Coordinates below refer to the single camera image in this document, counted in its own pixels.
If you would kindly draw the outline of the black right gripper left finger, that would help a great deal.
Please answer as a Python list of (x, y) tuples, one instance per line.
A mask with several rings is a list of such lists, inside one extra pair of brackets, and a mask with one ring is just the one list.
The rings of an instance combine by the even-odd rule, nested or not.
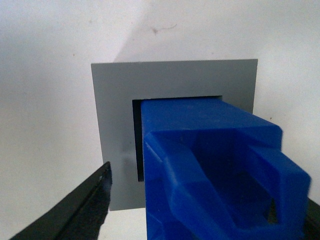
[(47, 213), (12, 240), (97, 240), (109, 211), (110, 162), (103, 164)]

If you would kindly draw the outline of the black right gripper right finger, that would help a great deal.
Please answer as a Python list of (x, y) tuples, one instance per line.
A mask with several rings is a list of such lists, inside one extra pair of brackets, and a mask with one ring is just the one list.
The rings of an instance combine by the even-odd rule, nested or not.
[(308, 200), (302, 239), (320, 240), (320, 206), (311, 199)]

